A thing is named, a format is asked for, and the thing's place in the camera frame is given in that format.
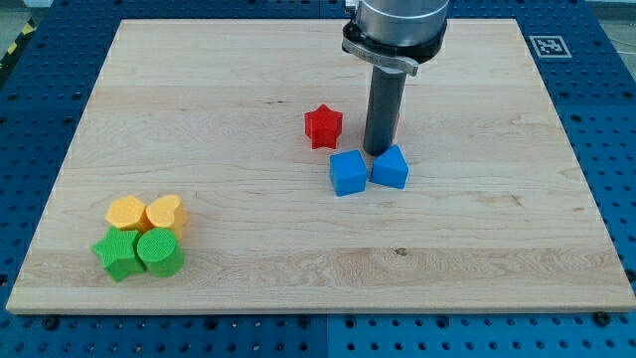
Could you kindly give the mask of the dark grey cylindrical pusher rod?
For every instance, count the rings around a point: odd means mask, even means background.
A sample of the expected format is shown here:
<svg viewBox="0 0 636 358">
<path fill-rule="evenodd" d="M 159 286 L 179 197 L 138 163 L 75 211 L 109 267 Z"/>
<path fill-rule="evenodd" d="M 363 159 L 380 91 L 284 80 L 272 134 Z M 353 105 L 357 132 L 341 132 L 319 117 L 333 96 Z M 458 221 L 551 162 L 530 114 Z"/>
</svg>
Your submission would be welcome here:
<svg viewBox="0 0 636 358">
<path fill-rule="evenodd" d="M 374 66 L 369 93 L 364 150 L 379 156 L 394 142 L 406 73 Z"/>
</svg>

